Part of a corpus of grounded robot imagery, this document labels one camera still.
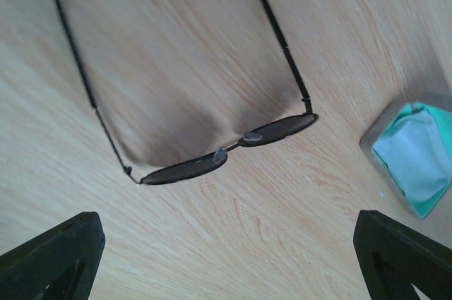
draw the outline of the wood grain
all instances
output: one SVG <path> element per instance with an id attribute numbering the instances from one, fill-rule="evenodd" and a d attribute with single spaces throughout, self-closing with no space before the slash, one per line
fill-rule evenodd
<path id="1" fill-rule="evenodd" d="M 423 222 L 358 143 L 400 95 L 452 84 L 452 0 L 270 0 L 321 119 L 207 176 L 140 187 L 89 108 L 52 0 L 0 0 L 0 253 L 84 210 L 107 245 L 92 299 L 366 299 L 352 234 L 377 209 L 452 246 L 451 193 Z M 258 0 L 64 0 L 137 176 L 303 105 Z"/>

